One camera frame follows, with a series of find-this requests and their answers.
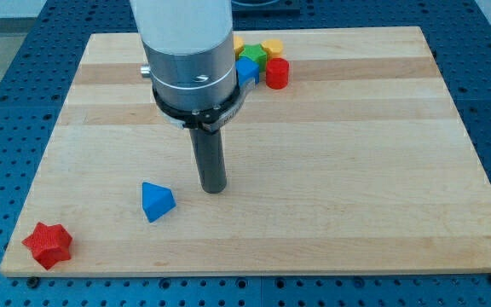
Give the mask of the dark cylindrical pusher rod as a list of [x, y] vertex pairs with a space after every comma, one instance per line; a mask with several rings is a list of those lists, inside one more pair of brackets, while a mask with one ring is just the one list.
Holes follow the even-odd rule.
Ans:
[[195, 161], [202, 189], [209, 194], [221, 193], [227, 185], [221, 132], [190, 130]]

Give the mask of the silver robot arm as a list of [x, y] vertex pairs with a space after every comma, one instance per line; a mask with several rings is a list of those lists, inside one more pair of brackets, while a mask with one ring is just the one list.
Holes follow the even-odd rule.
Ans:
[[227, 185], [221, 128], [255, 87], [238, 80], [229, 0], [131, 0], [156, 105], [191, 136], [202, 189]]

